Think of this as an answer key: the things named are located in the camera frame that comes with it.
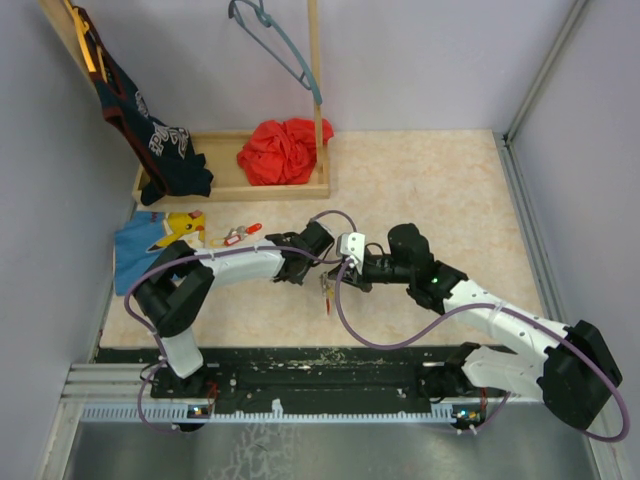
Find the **teal clothes hanger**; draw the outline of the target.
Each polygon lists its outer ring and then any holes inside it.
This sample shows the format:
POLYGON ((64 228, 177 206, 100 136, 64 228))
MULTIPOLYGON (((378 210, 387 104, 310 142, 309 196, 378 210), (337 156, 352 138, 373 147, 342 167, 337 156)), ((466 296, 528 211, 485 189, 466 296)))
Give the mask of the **teal clothes hanger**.
POLYGON ((267 11, 264 1, 230 1, 227 16, 266 51, 296 82, 311 93, 316 106, 323 104, 317 75, 279 22, 267 11))

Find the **wooden rack tray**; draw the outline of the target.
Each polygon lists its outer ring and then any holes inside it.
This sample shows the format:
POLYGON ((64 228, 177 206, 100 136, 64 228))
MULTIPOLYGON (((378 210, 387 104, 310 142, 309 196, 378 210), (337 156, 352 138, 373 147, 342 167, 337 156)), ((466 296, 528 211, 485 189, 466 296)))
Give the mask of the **wooden rack tray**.
MULTIPOLYGON (((65 1, 42 1, 40 7, 85 78, 89 77, 76 37, 75 21, 65 1)), ((250 130, 194 132, 195 150, 205 155, 207 168, 214 173, 211 202, 308 200, 330 196, 328 146, 322 140, 322 113, 314 106, 317 161, 313 173, 303 185, 252 186, 237 163, 237 153, 249 140, 250 130)))

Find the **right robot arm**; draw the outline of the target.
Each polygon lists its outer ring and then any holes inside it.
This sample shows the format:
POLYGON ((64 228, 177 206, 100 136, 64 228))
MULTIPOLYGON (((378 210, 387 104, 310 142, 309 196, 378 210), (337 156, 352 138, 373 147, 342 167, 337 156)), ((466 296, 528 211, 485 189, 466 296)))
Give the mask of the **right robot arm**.
POLYGON ((600 331, 539 318, 500 299, 465 273, 437 260, 412 224, 388 233, 389 251, 368 251, 362 233, 337 240, 343 263, 336 283, 367 291, 376 283, 403 284, 421 307, 437 313, 436 325, 454 319, 483 332, 506 352, 464 344, 447 370, 448 387, 461 396, 494 388, 542 402, 564 424, 587 430, 609 400, 624 403, 622 375, 600 331))

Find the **dark navy jersey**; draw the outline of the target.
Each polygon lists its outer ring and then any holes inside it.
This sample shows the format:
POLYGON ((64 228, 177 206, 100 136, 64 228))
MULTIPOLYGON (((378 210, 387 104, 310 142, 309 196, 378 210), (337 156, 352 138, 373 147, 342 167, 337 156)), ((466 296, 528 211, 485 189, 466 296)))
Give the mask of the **dark navy jersey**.
POLYGON ((189 131, 168 126, 150 113, 141 91, 107 51, 86 10, 81 12, 102 49, 107 82, 99 73, 89 73, 89 79, 103 118, 123 135, 149 177, 140 203, 150 206, 164 197, 209 196, 214 175, 206 168, 205 156, 195 151, 189 131))

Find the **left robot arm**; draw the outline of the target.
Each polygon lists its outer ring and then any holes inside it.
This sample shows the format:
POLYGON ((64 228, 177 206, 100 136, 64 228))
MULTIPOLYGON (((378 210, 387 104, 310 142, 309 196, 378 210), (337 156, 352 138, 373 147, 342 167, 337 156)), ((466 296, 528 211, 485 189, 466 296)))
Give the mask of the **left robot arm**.
POLYGON ((192 325, 210 290, 240 282, 266 279, 300 285, 334 245, 332 232, 318 221, 300 233, 271 234, 250 246, 193 249, 175 241, 166 247, 125 294, 125 309, 134 300, 161 355, 172 370, 172 383, 184 395, 201 394, 208 384, 192 325))

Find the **red crumpled cloth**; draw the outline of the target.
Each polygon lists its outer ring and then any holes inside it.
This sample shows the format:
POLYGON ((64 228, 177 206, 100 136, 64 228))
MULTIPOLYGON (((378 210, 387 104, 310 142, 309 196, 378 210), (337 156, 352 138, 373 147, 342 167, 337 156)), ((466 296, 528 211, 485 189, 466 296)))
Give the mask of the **red crumpled cloth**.
POLYGON ((265 121, 236 159, 252 186, 307 184, 317 163, 315 122, 303 118, 265 121))

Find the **yellow clothes hanger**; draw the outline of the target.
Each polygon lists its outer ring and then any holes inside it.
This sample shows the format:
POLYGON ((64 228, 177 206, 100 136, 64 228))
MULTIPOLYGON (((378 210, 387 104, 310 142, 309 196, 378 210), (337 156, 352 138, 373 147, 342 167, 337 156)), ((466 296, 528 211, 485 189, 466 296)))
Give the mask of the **yellow clothes hanger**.
POLYGON ((86 18, 86 15, 81 12, 81 8, 73 5, 70 0, 64 0, 63 3, 73 20, 82 59, 88 72, 90 74, 99 73, 102 80, 107 82, 102 49, 93 36, 89 20, 86 18))

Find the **blue pikachu shirt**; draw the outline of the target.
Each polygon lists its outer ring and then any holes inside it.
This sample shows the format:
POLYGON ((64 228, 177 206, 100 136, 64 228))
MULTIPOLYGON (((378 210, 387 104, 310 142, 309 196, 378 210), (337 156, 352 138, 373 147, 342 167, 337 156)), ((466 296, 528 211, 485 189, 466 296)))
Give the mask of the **blue pikachu shirt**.
POLYGON ((114 293, 124 296, 171 243, 183 240, 190 248, 202 248, 205 225, 205 214, 199 210, 135 212, 114 235, 114 293))

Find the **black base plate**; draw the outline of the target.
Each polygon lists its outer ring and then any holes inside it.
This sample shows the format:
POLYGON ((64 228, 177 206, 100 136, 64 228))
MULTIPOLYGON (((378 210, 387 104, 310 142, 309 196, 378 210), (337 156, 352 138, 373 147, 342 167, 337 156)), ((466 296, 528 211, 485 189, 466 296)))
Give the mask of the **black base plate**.
POLYGON ((137 368, 154 400, 186 400, 188 422, 273 414, 348 418, 432 414, 445 400, 494 397, 499 388, 464 373, 479 345, 409 347, 207 348, 187 379, 161 366, 154 349, 104 348, 99 364, 137 368))

